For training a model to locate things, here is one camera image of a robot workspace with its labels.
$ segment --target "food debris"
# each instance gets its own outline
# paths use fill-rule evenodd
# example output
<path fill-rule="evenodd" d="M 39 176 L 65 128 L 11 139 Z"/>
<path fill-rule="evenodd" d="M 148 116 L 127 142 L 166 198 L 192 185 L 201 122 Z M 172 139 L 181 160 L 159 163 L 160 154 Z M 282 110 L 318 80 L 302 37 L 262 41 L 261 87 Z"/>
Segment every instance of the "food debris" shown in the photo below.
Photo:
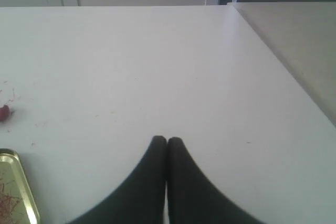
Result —
<path fill-rule="evenodd" d="M 4 122 L 9 117 L 10 110 L 7 105 L 4 105 L 2 108 L 0 108 L 0 122 Z"/>

